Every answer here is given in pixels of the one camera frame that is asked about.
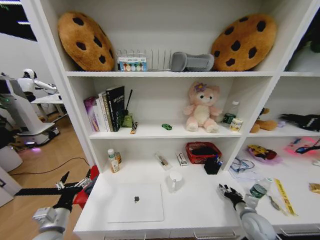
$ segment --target cookie pillow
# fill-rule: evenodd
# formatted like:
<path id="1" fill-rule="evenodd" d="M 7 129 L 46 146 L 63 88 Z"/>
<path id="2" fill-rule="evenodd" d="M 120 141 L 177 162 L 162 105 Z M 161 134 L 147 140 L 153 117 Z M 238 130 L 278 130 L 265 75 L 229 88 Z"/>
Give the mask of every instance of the cookie pillow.
<path id="1" fill-rule="evenodd" d="M 81 12 L 66 12 L 58 32 L 67 54 L 85 71 L 111 71 L 115 65 L 112 44 L 101 27 Z"/>
<path id="2" fill-rule="evenodd" d="M 272 48 L 277 25 L 266 14 L 244 16 L 230 24 L 214 41 L 213 69 L 246 71 L 259 64 Z"/>

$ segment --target black book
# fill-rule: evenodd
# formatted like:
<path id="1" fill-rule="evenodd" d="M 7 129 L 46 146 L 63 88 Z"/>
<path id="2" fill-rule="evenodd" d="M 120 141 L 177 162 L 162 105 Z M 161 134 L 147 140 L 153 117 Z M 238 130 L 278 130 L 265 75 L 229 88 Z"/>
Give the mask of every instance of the black book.
<path id="1" fill-rule="evenodd" d="M 112 128 L 117 132 L 125 117 L 125 86 L 114 86 L 105 90 Z"/>

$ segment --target shelf board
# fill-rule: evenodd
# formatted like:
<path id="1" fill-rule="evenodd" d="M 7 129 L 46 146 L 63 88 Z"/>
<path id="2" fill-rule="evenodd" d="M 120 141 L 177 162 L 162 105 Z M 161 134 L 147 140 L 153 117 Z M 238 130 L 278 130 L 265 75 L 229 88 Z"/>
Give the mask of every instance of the shelf board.
<path id="1" fill-rule="evenodd" d="M 239 157 L 254 162 L 255 171 L 261 173 L 262 176 L 279 179 L 298 216 L 285 216 L 280 211 L 275 210 L 270 204 L 270 199 L 265 196 L 259 200 L 256 210 L 274 226 L 287 225 L 288 223 L 319 223 L 320 208 L 316 207 L 319 205 L 319 195 L 309 190 L 309 183 L 319 183 L 320 167 L 312 164 L 314 161 L 312 154 L 293 155 L 283 150 L 283 147 L 284 145 L 276 149 L 273 148 L 282 158 L 281 162 L 274 165 L 254 160 L 247 151 L 239 153 Z M 242 181 L 240 184 L 248 190 L 253 183 L 254 181 Z M 286 209 L 276 184 L 271 185 L 268 195 L 271 195 L 283 209 Z"/>
<path id="2" fill-rule="evenodd" d="M 161 125 L 167 123 L 172 130 L 166 130 Z M 167 138 L 221 138 L 240 137 L 239 132 L 230 131 L 227 127 L 220 125 L 219 132 L 208 133 L 200 127 L 198 131 L 187 131 L 185 123 L 163 120 L 163 121 L 140 121 L 135 134 L 130 134 L 131 128 L 121 127 L 118 132 L 96 131 L 90 139 L 167 139 Z"/>
<path id="3" fill-rule="evenodd" d="M 149 78 L 213 78 L 213 77 L 268 77 L 272 71 L 198 71 L 198 72 L 171 72 L 171 71 L 67 71 L 68 77 L 149 77 Z"/>
<path id="4" fill-rule="evenodd" d="M 319 72 L 304 72 L 304 71 L 284 71 L 283 77 L 320 77 Z"/>
<path id="5" fill-rule="evenodd" d="M 277 127 L 273 131 L 260 129 L 257 133 L 249 133 L 248 137 L 303 137 L 320 136 L 320 132 L 301 129 L 290 123 L 284 127 Z"/>
<path id="6" fill-rule="evenodd" d="M 237 190 L 241 189 L 240 185 L 227 171 L 220 171 L 217 175 L 208 175 L 203 164 L 191 164 L 190 162 L 188 166 L 181 167 L 175 156 L 175 151 L 170 150 L 167 153 L 161 152 L 172 165 L 172 168 L 167 172 L 152 155 L 150 158 L 141 159 L 132 154 L 121 153 L 123 154 L 122 163 L 120 163 L 120 171 L 117 173 L 112 173 L 109 164 L 106 164 L 104 171 L 100 173 L 94 185 L 74 231 L 145 229 L 145 222 L 108 223 L 106 220 L 108 214 L 106 203 L 117 190 L 117 184 L 121 183 L 161 184 L 164 221 L 149 221 L 147 229 L 214 227 L 234 227 L 236 229 L 239 222 L 232 204 L 221 196 L 218 185 L 220 183 L 227 184 Z M 175 193 L 170 193 L 168 190 L 166 178 L 170 171 L 178 171 L 183 176 L 183 186 Z"/>

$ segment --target plush bear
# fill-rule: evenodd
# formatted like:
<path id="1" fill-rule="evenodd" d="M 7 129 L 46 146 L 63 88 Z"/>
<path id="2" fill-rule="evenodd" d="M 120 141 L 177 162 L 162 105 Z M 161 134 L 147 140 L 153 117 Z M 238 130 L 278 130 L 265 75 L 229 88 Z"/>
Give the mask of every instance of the plush bear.
<path id="1" fill-rule="evenodd" d="M 85 71 L 111 71 L 115 54 L 105 32 L 91 17 L 70 11 L 58 21 L 58 33 L 67 54 Z"/>
<path id="2" fill-rule="evenodd" d="M 230 24 L 212 45 L 213 69 L 246 71 L 259 64 L 272 48 L 277 33 L 273 18 L 251 14 Z"/>
<path id="3" fill-rule="evenodd" d="M 267 114 L 270 112 L 269 108 L 263 108 L 259 114 L 259 116 L 261 116 L 262 114 Z M 277 122 L 273 121 L 273 120 L 268 120 L 268 121 L 262 121 L 258 119 L 255 121 L 254 125 L 252 126 L 250 133 L 257 133 L 259 132 L 260 129 L 264 129 L 264 130 L 268 130 L 268 131 L 272 131 L 274 129 L 276 129 L 277 127 Z"/>
<path id="4" fill-rule="evenodd" d="M 208 86 L 200 82 L 194 82 L 189 89 L 190 105 L 184 108 L 183 113 L 190 116 L 186 121 L 186 129 L 191 132 L 204 127 L 208 133 L 216 133 L 218 124 L 211 116 L 218 116 L 221 109 L 214 107 L 218 101 L 220 88 Z"/>

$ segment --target drawer handle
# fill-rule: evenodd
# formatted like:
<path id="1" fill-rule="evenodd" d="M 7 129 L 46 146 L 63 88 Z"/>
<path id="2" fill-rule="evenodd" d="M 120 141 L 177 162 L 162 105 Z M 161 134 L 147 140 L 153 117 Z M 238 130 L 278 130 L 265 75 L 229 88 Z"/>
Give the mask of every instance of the drawer handle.
<path id="1" fill-rule="evenodd" d="M 144 233 L 144 237 L 142 238 L 126 238 L 126 239 L 134 239 L 134 240 L 146 240 L 146 233 Z"/>
<path id="2" fill-rule="evenodd" d="M 197 236 L 196 233 L 193 231 L 193 235 L 197 240 L 211 240 L 211 239 L 236 239 L 237 234 L 234 230 L 232 230 L 232 234 L 230 235 L 223 235 L 223 236 Z"/>
<path id="3" fill-rule="evenodd" d="M 283 235 L 286 237 L 301 237 L 301 236 L 320 236 L 320 227 L 317 227 L 317 231 L 314 232 L 285 232 L 282 228 L 280 228 L 280 231 Z"/>

